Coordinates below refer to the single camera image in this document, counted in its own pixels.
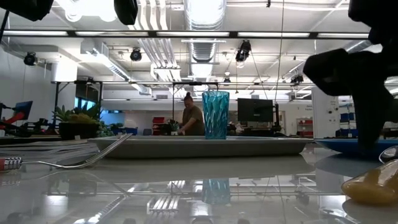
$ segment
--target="blue tray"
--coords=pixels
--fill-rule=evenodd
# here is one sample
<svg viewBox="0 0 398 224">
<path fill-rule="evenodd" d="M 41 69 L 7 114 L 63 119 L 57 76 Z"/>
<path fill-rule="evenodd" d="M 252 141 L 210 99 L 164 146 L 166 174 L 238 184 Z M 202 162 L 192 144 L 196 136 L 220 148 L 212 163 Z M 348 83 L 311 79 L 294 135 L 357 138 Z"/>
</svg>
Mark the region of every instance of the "blue tray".
<svg viewBox="0 0 398 224">
<path fill-rule="evenodd" d="M 364 155 L 364 152 L 359 150 L 358 139 L 315 139 L 315 142 L 336 152 L 351 154 L 353 156 Z M 380 139 L 375 144 L 373 150 L 366 151 L 365 153 L 368 157 L 379 159 L 379 155 L 384 150 L 396 145 L 398 145 L 398 139 Z"/>
</svg>

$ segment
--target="stack of paper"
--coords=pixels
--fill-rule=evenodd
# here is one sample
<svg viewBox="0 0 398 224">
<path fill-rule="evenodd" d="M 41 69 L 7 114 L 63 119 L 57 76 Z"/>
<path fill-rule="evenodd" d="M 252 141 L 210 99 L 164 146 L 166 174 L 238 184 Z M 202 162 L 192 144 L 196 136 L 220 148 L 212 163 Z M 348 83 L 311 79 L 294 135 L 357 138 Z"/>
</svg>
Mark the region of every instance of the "stack of paper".
<svg viewBox="0 0 398 224">
<path fill-rule="evenodd" d="M 24 161 L 62 161 L 99 152 L 95 143 L 87 140 L 32 142 L 0 146 L 0 157 L 21 157 Z"/>
</svg>

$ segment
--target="woman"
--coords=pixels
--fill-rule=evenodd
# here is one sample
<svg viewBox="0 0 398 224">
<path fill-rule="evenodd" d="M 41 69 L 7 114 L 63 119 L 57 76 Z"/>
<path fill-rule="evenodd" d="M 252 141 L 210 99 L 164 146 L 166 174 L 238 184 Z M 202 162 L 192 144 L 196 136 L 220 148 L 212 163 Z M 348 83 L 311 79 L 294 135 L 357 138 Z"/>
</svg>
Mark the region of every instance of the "woman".
<svg viewBox="0 0 398 224">
<path fill-rule="evenodd" d="M 203 115 L 199 107 L 193 104 L 193 99 L 190 93 L 187 93 L 184 98 L 185 109 L 182 115 L 182 128 L 178 133 L 182 134 L 185 131 L 187 136 L 202 136 L 205 134 L 205 124 L 203 122 Z"/>
</svg>

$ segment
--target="computer monitor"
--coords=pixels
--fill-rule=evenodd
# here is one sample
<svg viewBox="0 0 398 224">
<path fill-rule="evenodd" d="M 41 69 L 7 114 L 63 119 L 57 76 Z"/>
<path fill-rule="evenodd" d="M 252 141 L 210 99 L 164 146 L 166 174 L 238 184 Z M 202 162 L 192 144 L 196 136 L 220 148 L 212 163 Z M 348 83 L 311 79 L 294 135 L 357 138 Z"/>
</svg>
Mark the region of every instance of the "computer monitor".
<svg viewBox="0 0 398 224">
<path fill-rule="evenodd" d="M 33 104 L 33 101 L 17 103 L 15 105 L 15 107 L 13 108 L 14 115 L 16 115 L 19 112 L 23 112 L 24 117 L 20 120 L 27 120 L 29 118 L 29 113 L 30 113 L 30 109 L 32 108 L 32 104 Z"/>
<path fill-rule="evenodd" d="M 238 121 L 274 122 L 272 100 L 238 98 Z"/>
</svg>

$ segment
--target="gray tray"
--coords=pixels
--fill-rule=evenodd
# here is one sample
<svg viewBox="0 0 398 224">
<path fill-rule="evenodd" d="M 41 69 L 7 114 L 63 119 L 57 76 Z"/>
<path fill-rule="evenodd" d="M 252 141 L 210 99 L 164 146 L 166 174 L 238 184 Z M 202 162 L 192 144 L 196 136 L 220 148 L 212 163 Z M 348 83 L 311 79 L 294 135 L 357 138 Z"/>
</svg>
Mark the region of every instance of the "gray tray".
<svg viewBox="0 0 398 224">
<path fill-rule="evenodd" d="M 89 139 L 100 150 L 116 137 Z M 303 151 L 312 139 L 228 136 L 206 140 L 204 136 L 131 136 L 107 155 L 115 159 L 156 159 L 226 156 L 283 156 Z"/>
</svg>

